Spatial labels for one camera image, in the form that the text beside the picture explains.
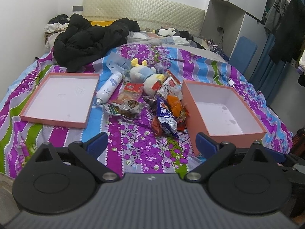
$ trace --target spray bottle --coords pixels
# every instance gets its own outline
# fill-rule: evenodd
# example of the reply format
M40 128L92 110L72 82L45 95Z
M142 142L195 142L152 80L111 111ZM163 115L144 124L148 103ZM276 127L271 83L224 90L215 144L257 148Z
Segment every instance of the spray bottle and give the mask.
M113 74L96 94L96 105L106 103L123 79L121 73Z

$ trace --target purple floral blanket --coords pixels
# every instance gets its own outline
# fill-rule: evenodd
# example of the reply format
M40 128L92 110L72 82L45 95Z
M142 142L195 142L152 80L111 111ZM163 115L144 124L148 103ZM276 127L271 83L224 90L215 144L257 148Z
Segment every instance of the purple floral blanket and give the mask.
M179 78L219 85L228 85L225 75L238 85L237 91L263 122L267 134L262 139L265 147L288 153L292 146L292 133L267 106L260 92L246 81L241 73L227 63L212 61L187 51L162 46L142 44L124 45L113 49L121 56L139 61L147 60L149 65L157 63L169 68ZM98 89L110 77L106 67L107 56L83 67L82 72L99 73ZM86 129L54 127L22 121L19 113L33 91L49 72L65 72L56 65L52 51L29 70L11 91L0 109L0 172L15 178L37 147L49 141L55 147L69 143L87 141L101 131L108 134L107 149L98 158L120 176L133 173L179 173L184 176L201 162L194 157L187 131L178 138L155 137L150 123L152 115L144 108L141 117L125 121L108 116L101 107L92 105Z

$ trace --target cream tufted headboard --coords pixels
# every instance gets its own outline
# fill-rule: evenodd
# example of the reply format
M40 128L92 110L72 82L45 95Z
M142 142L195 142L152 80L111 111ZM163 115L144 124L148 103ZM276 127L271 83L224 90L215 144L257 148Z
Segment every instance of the cream tufted headboard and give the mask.
M110 21L127 17L141 30L174 27L199 36L205 11L167 0L84 0L83 16L90 21Z

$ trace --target open box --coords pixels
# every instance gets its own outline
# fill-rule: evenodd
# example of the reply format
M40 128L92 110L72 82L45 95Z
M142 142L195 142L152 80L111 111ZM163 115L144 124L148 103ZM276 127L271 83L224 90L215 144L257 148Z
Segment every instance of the open box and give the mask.
M233 88L184 80L181 92L181 102L189 111L185 123L195 156L199 155L199 132L218 143L229 141L239 148L249 148L253 141L265 136L265 127Z
M86 128L99 74L49 73L20 113L23 121Z

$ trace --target black jacket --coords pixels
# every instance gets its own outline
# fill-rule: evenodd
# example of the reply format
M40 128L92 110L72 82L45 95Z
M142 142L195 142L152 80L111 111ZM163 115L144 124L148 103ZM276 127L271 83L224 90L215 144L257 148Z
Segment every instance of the black jacket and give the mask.
M129 31L140 31L136 21L123 18L101 27L92 26L81 15L73 14L67 30L54 42L54 58L67 72L76 72L104 57L110 49L126 44Z
M275 44L269 56L274 63L298 59L305 35L305 7L300 0L291 0L275 34Z

